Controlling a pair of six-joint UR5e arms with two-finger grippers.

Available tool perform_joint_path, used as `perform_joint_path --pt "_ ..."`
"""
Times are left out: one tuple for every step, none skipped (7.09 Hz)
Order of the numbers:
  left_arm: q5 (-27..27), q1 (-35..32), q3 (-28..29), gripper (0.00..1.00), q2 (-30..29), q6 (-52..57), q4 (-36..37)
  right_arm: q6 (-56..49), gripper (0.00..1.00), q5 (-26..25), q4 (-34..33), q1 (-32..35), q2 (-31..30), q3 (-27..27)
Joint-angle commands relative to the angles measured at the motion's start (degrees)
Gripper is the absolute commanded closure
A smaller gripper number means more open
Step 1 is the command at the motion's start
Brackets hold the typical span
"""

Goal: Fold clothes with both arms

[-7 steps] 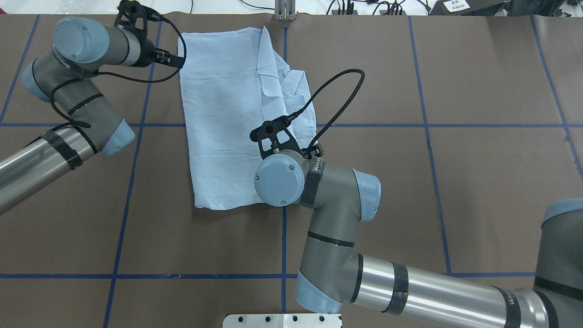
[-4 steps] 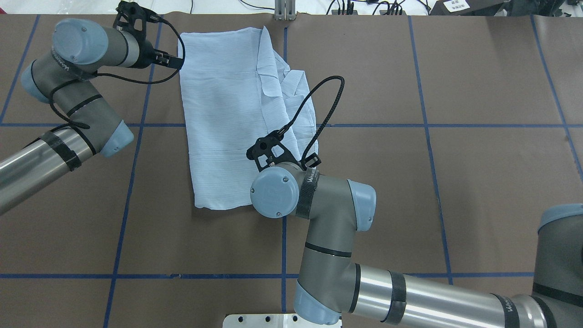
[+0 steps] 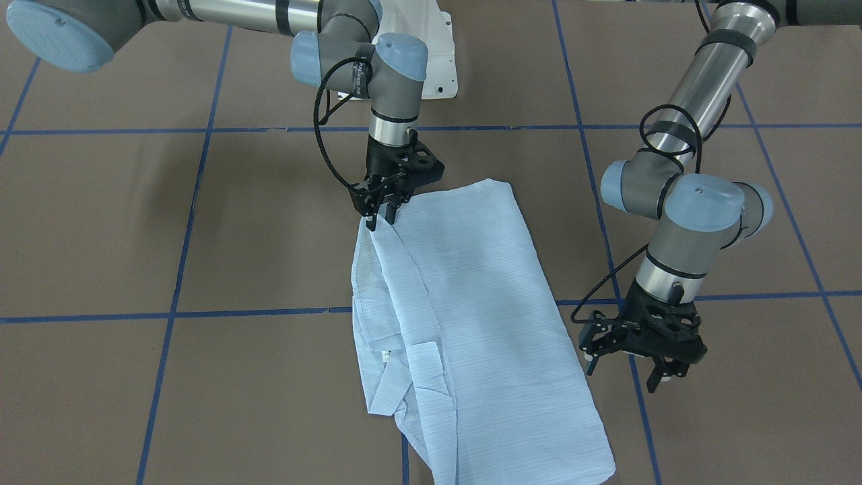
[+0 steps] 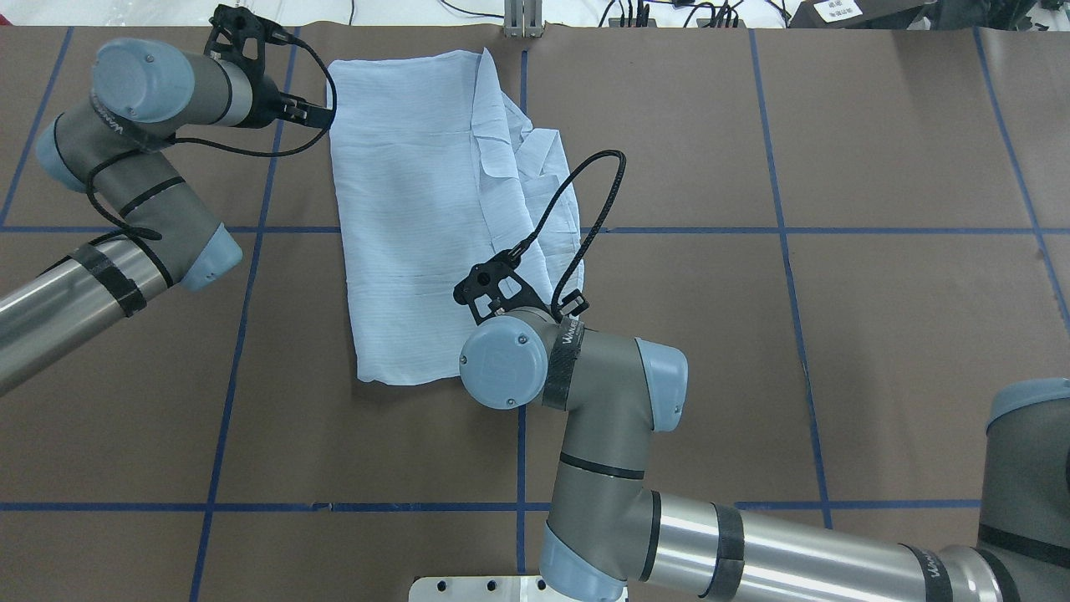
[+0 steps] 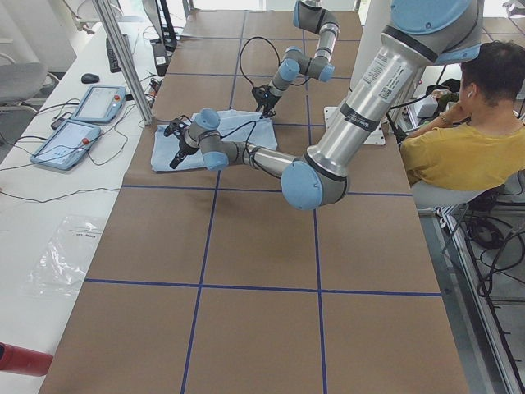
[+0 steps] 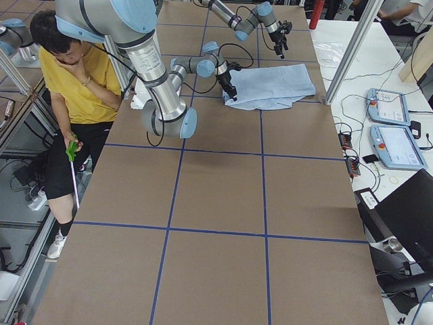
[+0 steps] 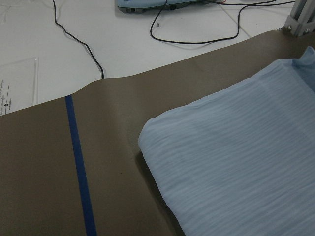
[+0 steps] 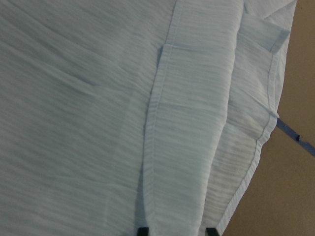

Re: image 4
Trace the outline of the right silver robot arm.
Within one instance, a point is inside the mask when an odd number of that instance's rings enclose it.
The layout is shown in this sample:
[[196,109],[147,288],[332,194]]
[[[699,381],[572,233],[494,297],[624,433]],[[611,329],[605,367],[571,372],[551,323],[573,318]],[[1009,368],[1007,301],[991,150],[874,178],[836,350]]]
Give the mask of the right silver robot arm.
[[540,575],[566,597],[649,585],[699,601],[1067,599],[1066,379],[996,393],[976,536],[935,549],[664,489],[649,456],[687,400],[677,348],[518,306],[478,317],[457,359],[483,405],[564,415]]

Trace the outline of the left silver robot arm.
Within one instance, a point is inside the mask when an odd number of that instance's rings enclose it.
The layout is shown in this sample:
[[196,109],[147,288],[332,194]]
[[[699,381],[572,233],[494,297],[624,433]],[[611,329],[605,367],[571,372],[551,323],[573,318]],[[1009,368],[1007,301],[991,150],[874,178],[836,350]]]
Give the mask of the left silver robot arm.
[[111,229],[3,298],[3,393],[22,385],[173,285],[200,290],[243,251],[164,154],[188,125],[331,129],[338,107],[282,93],[236,44],[203,55],[158,38],[111,38],[90,95],[39,136],[39,164],[83,194]]

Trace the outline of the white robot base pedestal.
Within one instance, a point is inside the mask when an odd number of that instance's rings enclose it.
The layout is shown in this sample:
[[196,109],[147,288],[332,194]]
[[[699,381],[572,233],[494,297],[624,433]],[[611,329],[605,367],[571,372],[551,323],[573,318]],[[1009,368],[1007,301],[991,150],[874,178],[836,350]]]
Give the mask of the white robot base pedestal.
[[557,601],[536,576],[432,576],[417,578],[408,601]]

